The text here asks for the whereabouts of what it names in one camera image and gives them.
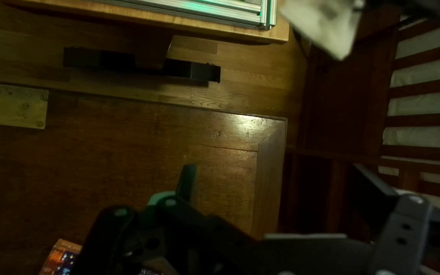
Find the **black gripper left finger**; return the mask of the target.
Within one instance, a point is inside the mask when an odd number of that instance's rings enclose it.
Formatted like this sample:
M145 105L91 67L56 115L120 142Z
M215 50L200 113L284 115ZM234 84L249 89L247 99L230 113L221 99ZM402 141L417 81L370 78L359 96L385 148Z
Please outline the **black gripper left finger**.
M186 163L182 167L179 183L175 188L175 194L189 202L192 197L192 189L195 183L195 176L197 176L197 165L195 163Z

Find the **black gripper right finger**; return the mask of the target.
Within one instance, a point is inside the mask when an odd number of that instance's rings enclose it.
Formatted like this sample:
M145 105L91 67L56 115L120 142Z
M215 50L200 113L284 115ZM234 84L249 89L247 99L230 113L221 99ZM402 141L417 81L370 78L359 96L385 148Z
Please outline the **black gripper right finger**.
M383 229L399 194L391 185L362 163L354 163L350 174L350 200L373 232Z

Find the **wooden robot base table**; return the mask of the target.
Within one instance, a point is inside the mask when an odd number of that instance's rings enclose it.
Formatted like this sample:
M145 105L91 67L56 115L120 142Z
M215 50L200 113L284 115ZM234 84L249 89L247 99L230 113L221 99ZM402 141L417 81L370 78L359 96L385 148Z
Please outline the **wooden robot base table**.
M127 8L124 5L105 3L98 0L4 0L9 5L36 11L52 11L91 18L114 20L124 23L148 24L183 32L192 37L226 40L235 43L287 43L290 26L285 20L276 18L276 24L269 31L227 26L214 21L195 20L183 15L172 15L156 11Z

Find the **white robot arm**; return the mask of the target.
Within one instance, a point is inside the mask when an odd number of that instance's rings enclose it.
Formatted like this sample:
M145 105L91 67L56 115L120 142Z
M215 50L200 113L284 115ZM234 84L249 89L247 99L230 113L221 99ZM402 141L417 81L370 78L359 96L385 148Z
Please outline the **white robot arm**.
M224 79L192 87L185 101L287 121L285 150L322 159L371 160L379 153L379 98L388 81L389 44L377 41L394 9L357 9L356 0L285 0L285 43L240 46L223 41L217 60Z

